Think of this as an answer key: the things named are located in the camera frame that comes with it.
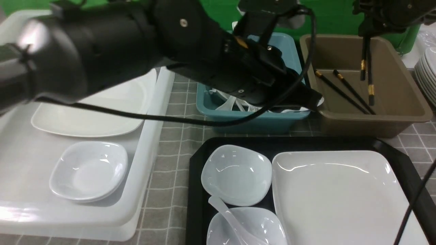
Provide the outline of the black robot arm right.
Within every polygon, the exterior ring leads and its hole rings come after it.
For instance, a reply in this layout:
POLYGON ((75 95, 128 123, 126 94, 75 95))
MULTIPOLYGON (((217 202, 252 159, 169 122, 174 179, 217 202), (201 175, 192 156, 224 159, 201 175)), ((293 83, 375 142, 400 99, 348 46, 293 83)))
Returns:
POLYGON ((435 23, 434 0, 355 0, 353 14, 364 14, 360 37, 403 33, 410 26, 435 23))

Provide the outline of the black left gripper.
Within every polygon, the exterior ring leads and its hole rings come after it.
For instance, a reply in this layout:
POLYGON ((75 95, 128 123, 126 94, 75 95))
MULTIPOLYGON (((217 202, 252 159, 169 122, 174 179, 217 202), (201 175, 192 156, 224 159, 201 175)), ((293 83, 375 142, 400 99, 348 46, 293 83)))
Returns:
POLYGON ((322 95, 302 83, 304 75, 286 67, 279 50, 224 33, 224 93, 268 110, 316 110, 322 95))

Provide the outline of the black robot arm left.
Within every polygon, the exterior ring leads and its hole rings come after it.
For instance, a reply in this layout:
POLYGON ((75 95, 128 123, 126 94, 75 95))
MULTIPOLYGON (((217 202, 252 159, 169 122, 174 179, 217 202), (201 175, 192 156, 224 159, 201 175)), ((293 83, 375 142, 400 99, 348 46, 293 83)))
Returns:
POLYGON ((322 95, 298 81, 277 48, 222 29, 197 0, 59 0, 1 46, 1 113, 47 98, 73 104, 168 70, 264 107, 316 110, 322 95))

